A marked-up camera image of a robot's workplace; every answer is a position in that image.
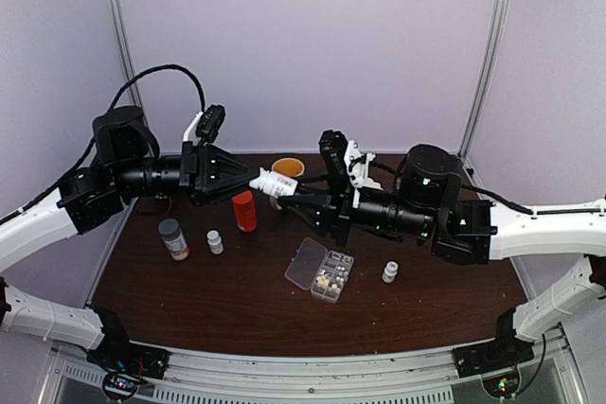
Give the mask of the small white pill bottle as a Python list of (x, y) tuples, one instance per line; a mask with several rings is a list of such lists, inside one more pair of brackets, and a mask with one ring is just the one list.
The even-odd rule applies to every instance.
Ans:
[(249, 182), (249, 187), (277, 199), (292, 196), (298, 187), (298, 181), (261, 167), (258, 177)]

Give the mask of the grey-capped orange label bottle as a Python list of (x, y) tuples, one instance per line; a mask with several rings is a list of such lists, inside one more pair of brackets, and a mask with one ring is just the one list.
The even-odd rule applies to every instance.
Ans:
[(184, 261), (189, 257), (189, 248), (177, 220), (162, 220), (158, 225), (158, 233), (174, 261)]

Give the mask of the clear plastic pill organizer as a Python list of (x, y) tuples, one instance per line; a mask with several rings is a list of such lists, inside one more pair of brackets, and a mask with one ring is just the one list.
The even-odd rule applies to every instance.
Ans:
[[(348, 282), (354, 257), (327, 249), (310, 237), (302, 240), (287, 267), (284, 277), (313, 297), (336, 303)], [(315, 286), (318, 275), (339, 276), (342, 280), (340, 292), (319, 291)]]

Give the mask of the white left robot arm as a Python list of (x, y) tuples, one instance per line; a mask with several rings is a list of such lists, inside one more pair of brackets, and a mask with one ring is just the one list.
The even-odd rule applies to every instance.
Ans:
[[(91, 232), (135, 198), (186, 195), (193, 204), (204, 205), (257, 188), (263, 169), (213, 144), (224, 117), (219, 105), (197, 113), (181, 153), (170, 156), (161, 154), (140, 108), (118, 107), (95, 118), (91, 165), (76, 167), (38, 202), (2, 219), (1, 268)], [(98, 351), (116, 370), (126, 370), (136, 360), (135, 348), (112, 311), (69, 307), (7, 282), (1, 284), (1, 329)]]

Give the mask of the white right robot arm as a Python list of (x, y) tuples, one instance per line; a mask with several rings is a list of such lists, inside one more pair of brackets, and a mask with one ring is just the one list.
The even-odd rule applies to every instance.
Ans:
[(523, 206), (490, 193), (485, 200), (462, 201), (461, 161), (437, 146), (411, 148), (394, 170), (393, 188), (370, 177), (375, 154), (362, 152), (340, 132), (320, 141), (327, 172), (324, 190), (274, 174), (272, 196), (280, 206), (306, 215), (321, 236), (343, 243), (359, 226), (388, 239), (410, 237), (429, 244), (431, 253), (459, 265), (484, 265), (522, 255), (580, 256), (575, 266), (538, 297), (501, 318), (502, 330), (486, 346), (491, 366), (507, 366), (522, 343), (605, 294), (605, 201), (573, 205)]

